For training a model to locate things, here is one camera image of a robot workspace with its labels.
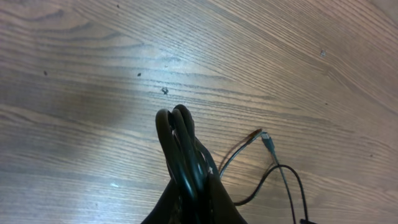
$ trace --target wooden surface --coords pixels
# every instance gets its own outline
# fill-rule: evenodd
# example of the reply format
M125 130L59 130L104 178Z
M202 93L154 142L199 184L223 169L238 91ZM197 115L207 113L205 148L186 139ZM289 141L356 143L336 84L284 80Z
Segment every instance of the wooden surface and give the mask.
M397 223L394 2L0 0L0 223L140 223L169 181L155 114L179 103L217 164L266 129L312 221ZM270 162L250 145L231 198ZM238 210L292 223L277 173Z

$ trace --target wire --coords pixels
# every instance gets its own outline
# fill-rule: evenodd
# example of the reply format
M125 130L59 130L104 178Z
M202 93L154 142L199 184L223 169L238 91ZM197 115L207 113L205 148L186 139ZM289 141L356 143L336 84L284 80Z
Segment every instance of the wire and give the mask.
M224 171L226 170L226 168L228 167L229 163L230 163L230 162L231 162L243 149L245 149L246 146L248 146L250 143L252 143L252 142L253 142L257 137L259 137L261 134L264 134L264 132L256 133L251 139L249 139L245 144L243 144L243 145L242 145L242 146L241 146L241 147L240 147L228 160L227 160L227 162L225 163L225 165L224 165L224 166L222 167L222 169L220 170L220 178L222 177L222 175L223 175ZM253 192L249 197L247 197L246 199L244 199L244 200L242 200L242 201L240 201L240 202L234 202L235 206L241 206L241 205L244 205L244 204L250 202L250 201L257 195L258 191L260 191L260 188L262 187L263 183L264 183L265 180L267 179L268 175L269 175L272 171L274 171L276 168L279 168L280 173L281 173L281 175L282 175L282 178L283 178L283 180L284 180L285 186L286 186L287 194L288 194L288 196L289 196L290 208L291 208L291 210L292 210L292 216L293 216L293 223L296 224L296 219L295 219L295 213L294 213L294 207L293 207L292 196L291 196L291 194L290 194L290 190L289 190L289 187L288 187L288 185L287 185L287 181L286 181L285 175L284 175L284 173L283 173L283 171L282 171L282 168L287 168L288 170L290 170L290 171L294 174L294 176L296 176L297 182L298 182L298 184L299 184L299 186L300 186L301 196L302 196L302 200L303 200L305 221L306 221L306 223L309 223L309 222L308 222L307 203L306 203L306 201L305 201L304 189L303 189L303 185L302 185L302 183L301 183L301 180L300 180L300 177L299 177L298 173L297 173L293 168L291 168L291 167L288 166L288 165L279 164L279 162L278 162L278 160L277 160L277 158L276 158L276 154L275 154L275 150L274 150L274 145L273 145L273 143L272 143L272 139L271 139L271 138L268 138L268 139L262 138L262 139L263 139L263 142L264 142L266 148L268 148L268 150L270 151L270 153L271 153L271 155L273 156L273 158L274 158L275 162L277 163L277 165L274 166L274 167L272 167L272 168L270 168L269 170L267 170L267 172L262 176L262 178L261 178L259 184L257 185L256 189L254 190L254 192Z

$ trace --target black cord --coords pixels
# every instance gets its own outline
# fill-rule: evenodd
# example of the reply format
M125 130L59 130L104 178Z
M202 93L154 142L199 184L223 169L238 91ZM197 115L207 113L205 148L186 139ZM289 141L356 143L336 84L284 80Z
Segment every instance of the black cord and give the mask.
M220 178L223 176L223 173L224 173L224 171L226 170L226 168L228 167L229 163L230 163L230 162L231 162L243 149L245 149L246 146L248 146L250 143L252 143L252 142L253 142L257 137L259 137L261 134L262 134L262 132L256 133L251 139L249 139L245 144L243 144L236 152L234 152L234 154L227 160L227 162L225 163L225 165L224 165L224 166L222 167L222 169L220 170ZM290 194L289 187L287 186L287 181L286 181L285 175L284 175L284 173L282 172L282 167L284 167L284 168L289 169L291 172L293 172L294 176L296 176L297 182L298 182L298 184L299 184L299 186L300 186L301 196L302 196L302 200L303 200L305 221L306 221L306 223L309 223L309 222L308 222L307 203L306 203L306 201L305 201L305 195L304 195L304 188L303 188L303 185L302 185L302 183L301 183L301 180L300 180L300 177L299 177L298 173L297 173L293 168L291 168L290 166L283 165L283 164L279 164L279 162L277 161L277 158L276 158L274 149L273 149L273 145L272 145L271 148L272 148L272 149L270 150L270 152L271 152L272 156L274 157L274 160L275 160L275 162L277 163L277 165L274 166L274 167L272 167L272 168L270 168L270 169L262 176L262 178L261 178L259 184L257 185L256 189L254 190L254 192L253 192L248 198L246 198L246 199L244 199L244 200L242 200L242 201L240 201L240 202L234 202L234 205L235 205L235 206L241 206L241 205L244 205L244 204L250 202L250 201L257 195L258 191L260 191L260 188L262 187L263 183L264 183L265 180L267 179L268 175L269 175L272 171L274 171L276 168L279 168L279 169L280 169L280 173L282 174L282 177L283 177L283 179L284 179L285 186L286 186L286 190L287 190L287 193L288 193L288 196L289 196L290 208L291 208L291 210L292 210L292 216L293 216L293 223L296 224L296 219L295 219L295 213L294 213L294 208L293 208L292 196L291 196L291 194Z

